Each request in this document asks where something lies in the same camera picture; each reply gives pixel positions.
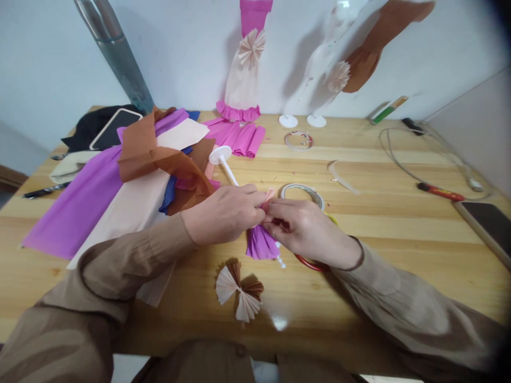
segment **person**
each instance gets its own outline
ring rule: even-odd
[[[343,233],[312,202],[274,200],[255,185],[227,186],[165,223],[91,247],[75,271],[25,311],[0,352],[1,382],[98,381],[112,377],[112,340],[139,287],[198,246],[236,240],[262,222],[286,248],[330,265],[359,308],[426,381],[484,381],[504,329],[394,268]],[[339,365],[312,356],[278,358],[278,381],[354,382]],[[155,359],[143,382],[253,382],[244,346],[196,340]]]

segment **green glue stick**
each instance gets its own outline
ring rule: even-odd
[[[399,108],[402,104],[404,104],[408,100],[407,96],[399,97],[391,106],[385,108],[383,112],[377,115],[372,121],[371,124],[376,125],[382,122],[389,114]]]

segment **brown jacket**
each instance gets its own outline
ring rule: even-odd
[[[477,381],[491,365],[503,328],[452,301],[419,277],[386,263],[365,244],[352,271],[332,270],[356,304],[426,381]],[[25,311],[0,352],[1,382],[109,382],[113,338],[139,287],[194,249],[180,214],[151,229],[89,249],[76,271]],[[143,382],[254,382],[242,345],[186,342],[152,360]],[[279,381],[354,382],[338,364],[279,355]]]

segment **sleeve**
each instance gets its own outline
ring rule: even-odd
[[[505,335],[500,324],[360,245],[360,266],[332,271],[357,306],[387,332],[407,367],[427,381],[449,382],[473,381],[491,367]]]
[[[26,310],[0,353],[0,381],[110,382],[111,342],[140,286],[195,247],[181,214],[91,247]]]

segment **black pen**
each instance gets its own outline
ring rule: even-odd
[[[55,185],[55,186],[52,186],[52,187],[49,187],[49,188],[46,188],[46,189],[41,189],[41,190],[31,191],[30,193],[23,194],[23,195],[21,196],[21,198],[34,199],[34,198],[37,198],[37,197],[42,197],[42,196],[44,196],[44,195],[48,195],[48,194],[53,193],[53,191],[54,191],[54,190],[60,190],[60,189],[65,189],[65,188],[67,188],[67,186],[68,186],[70,183],[71,183],[71,182],[65,182],[65,183],[63,183],[63,184]]]

